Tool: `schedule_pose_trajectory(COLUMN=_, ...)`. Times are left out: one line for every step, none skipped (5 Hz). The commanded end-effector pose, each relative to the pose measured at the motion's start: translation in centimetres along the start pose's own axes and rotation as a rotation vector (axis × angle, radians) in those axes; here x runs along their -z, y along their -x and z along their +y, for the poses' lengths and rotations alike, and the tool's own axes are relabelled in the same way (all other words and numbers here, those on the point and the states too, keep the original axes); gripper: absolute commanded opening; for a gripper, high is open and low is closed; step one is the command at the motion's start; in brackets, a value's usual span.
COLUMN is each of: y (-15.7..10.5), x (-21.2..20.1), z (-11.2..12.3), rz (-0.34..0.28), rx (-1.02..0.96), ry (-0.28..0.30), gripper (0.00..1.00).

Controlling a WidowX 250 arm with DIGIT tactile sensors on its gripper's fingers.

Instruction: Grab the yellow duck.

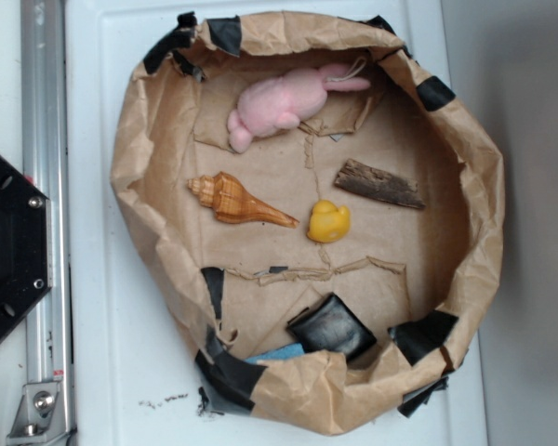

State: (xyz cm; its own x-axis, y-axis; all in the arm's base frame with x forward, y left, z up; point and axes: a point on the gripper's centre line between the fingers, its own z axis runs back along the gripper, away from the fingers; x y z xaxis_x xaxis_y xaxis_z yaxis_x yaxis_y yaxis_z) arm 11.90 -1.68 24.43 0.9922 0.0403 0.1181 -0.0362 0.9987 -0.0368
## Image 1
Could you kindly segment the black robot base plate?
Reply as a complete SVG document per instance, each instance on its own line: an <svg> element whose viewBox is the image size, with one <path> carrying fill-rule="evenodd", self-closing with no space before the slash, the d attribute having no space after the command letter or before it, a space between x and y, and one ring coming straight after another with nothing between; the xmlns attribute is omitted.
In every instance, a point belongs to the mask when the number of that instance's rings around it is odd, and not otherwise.
<svg viewBox="0 0 558 446"><path fill-rule="evenodd" d="M51 288L48 204L0 155L0 344Z"/></svg>

